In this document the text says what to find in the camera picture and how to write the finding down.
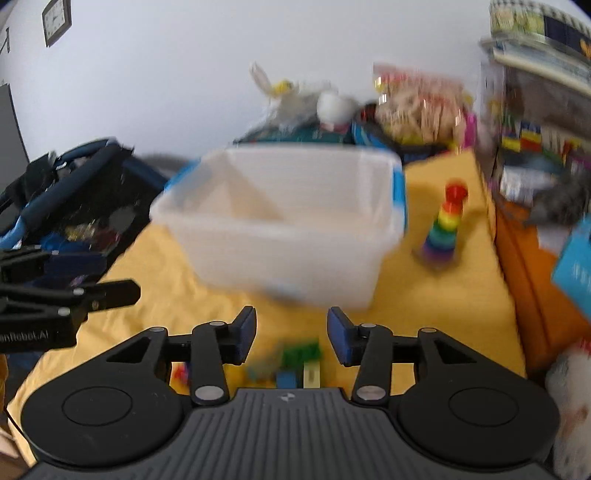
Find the teal box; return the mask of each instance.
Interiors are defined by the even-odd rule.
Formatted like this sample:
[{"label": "teal box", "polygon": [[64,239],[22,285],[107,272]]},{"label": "teal box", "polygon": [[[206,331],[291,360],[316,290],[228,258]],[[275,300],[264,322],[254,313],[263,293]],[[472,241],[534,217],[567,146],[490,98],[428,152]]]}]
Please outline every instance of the teal box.
[{"label": "teal box", "polygon": [[575,227],[557,261],[552,282],[591,321],[591,220]]}]

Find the rainbow stacking toy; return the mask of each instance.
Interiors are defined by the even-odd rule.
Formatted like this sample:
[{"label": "rainbow stacking toy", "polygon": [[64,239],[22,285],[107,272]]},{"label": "rainbow stacking toy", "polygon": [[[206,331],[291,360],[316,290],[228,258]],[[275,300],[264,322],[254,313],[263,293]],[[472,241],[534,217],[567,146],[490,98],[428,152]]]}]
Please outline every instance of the rainbow stacking toy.
[{"label": "rainbow stacking toy", "polygon": [[434,268],[444,268],[454,260],[457,228],[462,221],[464,201],[468,197],[466,186],[459,181],[447,184],[446,201],[417,254],[424,263]]}]

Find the picture frame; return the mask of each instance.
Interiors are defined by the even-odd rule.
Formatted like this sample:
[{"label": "picture frame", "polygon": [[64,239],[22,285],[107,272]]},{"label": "picture frame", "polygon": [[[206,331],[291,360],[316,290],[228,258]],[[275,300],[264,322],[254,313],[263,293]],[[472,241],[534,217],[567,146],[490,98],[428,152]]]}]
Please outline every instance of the picture frame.
[{"label": "picture frame", "polygon": [[[65,23],[58,28],[52,35],[47,34],[47,25],[46,25],[46,15],[52,7],[62,1],[64,5],[64,18]],[[43,34],[45,36],[45,45],[46,47],[51,47],[56,41],[58,41],[64,33],[72,26],[72,3],[71,0],[51,0],[47,6],[43,9],[43,14],[41,16],[41,20],[43,22]]]}]

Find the wall clock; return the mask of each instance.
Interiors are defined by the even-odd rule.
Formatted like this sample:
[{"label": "wall clock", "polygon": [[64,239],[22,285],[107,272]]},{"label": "wall clock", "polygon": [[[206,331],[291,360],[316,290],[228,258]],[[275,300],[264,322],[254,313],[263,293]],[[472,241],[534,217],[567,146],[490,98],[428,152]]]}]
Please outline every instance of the wall clock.
[{"label": "wall clock", "polygon": [[51,0],[43,10],[45,45],[51,47],[71,26],[70,0]]}]

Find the metal screw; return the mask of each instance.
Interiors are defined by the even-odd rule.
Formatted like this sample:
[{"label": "metal screw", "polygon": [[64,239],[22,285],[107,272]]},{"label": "metal screw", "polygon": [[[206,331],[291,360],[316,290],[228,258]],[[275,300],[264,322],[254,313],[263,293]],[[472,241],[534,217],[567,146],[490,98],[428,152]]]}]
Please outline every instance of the metal screw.
[{"label": "metal screw", "polygon": [[386,391],[377,385],[365,385],[357,390],[357,396],[362,400],[381,400],[386,396]]},{"label": "metal screw", "polygon": [[195,390],[195,396],[200,400],[218,400],[223,397],[223,390],[215,385],[204,385]]}]

